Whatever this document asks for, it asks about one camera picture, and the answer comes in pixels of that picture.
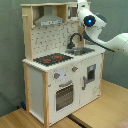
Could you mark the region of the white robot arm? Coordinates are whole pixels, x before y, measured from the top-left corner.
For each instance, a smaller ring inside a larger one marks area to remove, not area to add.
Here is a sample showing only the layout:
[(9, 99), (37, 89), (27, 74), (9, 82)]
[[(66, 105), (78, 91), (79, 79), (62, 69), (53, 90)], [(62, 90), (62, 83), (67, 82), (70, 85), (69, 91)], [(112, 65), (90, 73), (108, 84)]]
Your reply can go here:
[(84, 27), (83, 36), (86, 40), (112, 52), (120, 52), (128, 56), (128, 33), (120, 33), (103, 40), (100, 35), (107, 25), (106, 18), (90, 10), (87, 0), (77, 0), (77, 17)]

